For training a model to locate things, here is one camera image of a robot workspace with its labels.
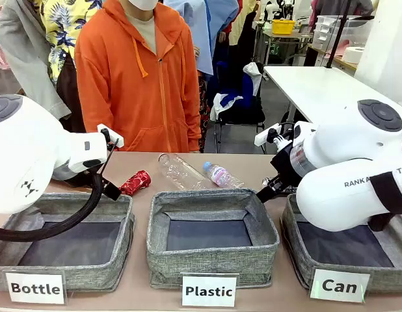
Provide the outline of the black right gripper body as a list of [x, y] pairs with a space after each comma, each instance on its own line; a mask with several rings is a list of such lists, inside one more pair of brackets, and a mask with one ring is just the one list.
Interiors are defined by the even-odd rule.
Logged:
[[290, 142], [282, 148], [271, 160], [276, 169], [279, 183], [283, 184], [283, 191], [288, 187], [298, 187], [307, 173], [307, 158], [301, 146], [293, 146]]

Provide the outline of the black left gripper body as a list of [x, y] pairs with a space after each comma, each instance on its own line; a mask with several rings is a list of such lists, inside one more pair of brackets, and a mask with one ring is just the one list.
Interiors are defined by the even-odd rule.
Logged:
[[122, 193], [116, 185], [105, 179], [102, 175], [89, 175], [88, 185], [93, 192], [97, 192], [100, 195], [103, 194], [112, 200], [117, 200]]

